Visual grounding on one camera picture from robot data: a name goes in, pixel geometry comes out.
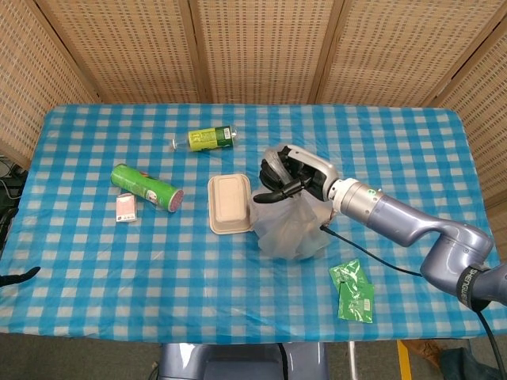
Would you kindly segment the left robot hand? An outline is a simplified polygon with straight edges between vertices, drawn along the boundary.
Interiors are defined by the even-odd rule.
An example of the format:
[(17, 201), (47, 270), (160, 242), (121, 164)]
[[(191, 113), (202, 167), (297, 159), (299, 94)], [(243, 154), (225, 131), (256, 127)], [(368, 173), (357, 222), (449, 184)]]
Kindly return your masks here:
[(28, 270), (26, 273), (22, 273), (19, 275), (1, 275), (0, 276), (0, 287), (6, 287), (9, 285), (15, 285), (19, 283), (26, 282), (32, 279), (38, 272), (40, 271), (40, 267), (34, 267)]

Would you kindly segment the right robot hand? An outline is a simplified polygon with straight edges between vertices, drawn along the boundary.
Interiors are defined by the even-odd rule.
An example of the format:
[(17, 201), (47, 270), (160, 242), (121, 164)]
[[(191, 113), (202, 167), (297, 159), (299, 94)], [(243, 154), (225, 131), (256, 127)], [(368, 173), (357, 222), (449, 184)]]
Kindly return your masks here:
[(326, 202), (334, 198), (339, 180), (331, 163), (291, 144), (265, 151), (259, 178), (269, 190), (253, 197), (253, 201), (260, 204), (277, 203), (302, 191)]

